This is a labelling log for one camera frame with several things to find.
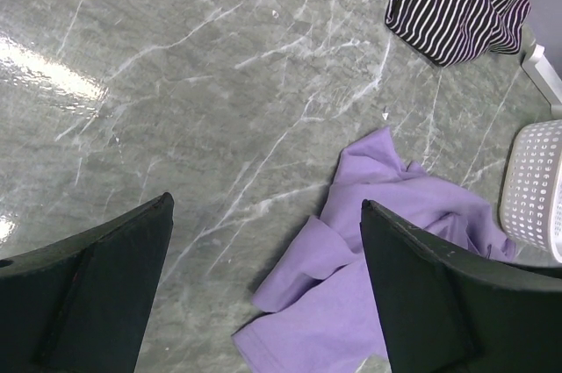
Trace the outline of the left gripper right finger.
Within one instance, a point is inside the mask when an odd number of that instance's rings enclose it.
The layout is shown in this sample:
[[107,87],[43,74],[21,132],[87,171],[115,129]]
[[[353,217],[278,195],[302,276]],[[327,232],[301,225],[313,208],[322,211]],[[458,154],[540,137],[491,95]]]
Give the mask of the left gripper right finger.
[[560,268],[475,255],[373,201],[360,226],[393,371],[560,371]]

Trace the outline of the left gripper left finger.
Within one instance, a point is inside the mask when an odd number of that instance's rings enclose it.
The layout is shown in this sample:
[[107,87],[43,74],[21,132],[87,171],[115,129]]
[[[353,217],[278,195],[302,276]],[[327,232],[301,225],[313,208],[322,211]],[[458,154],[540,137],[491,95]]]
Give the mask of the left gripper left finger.
[[173,230],[169,193],[1,261],[3,372],[132,372]]

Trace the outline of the purple t shirt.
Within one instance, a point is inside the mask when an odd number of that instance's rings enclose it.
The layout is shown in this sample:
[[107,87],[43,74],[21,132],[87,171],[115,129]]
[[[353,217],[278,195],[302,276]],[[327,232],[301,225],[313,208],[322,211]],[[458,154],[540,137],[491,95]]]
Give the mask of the purple t shirt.
[[515,257],[486,200],[405,163],[381,128],[342,150],[321,214],[258,287],[252,302],[262,314],[233,337],[252,371],[354,372],[385,356],[360,233],[364,200],[474,254]]

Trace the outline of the white plastic laundry basket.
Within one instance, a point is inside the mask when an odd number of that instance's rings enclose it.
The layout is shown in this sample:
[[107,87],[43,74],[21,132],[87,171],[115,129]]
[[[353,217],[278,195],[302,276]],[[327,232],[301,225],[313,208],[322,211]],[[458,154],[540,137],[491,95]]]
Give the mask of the white plastic laundry basket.
[[561,122],[525,126],[511,148],[500,201],[500,222],[512,240],[561,262]]

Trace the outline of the white rack foot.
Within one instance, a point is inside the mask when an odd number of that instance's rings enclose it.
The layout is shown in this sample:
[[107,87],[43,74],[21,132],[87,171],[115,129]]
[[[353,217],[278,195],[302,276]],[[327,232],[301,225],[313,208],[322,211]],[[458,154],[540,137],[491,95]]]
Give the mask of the white rack foot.
[[550,64],[545,48],[528,25],[523,27],[522,69],[550,106],[553,119],[561,119],[561,77]]

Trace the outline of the black white striped shirt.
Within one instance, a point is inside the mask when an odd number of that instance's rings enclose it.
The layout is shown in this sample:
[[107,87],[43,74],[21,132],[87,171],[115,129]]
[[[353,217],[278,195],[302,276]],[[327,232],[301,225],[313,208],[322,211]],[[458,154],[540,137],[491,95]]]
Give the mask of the black white striped shirt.
[[389,0],[387,28],[438,67],[518,54],[530,0]]

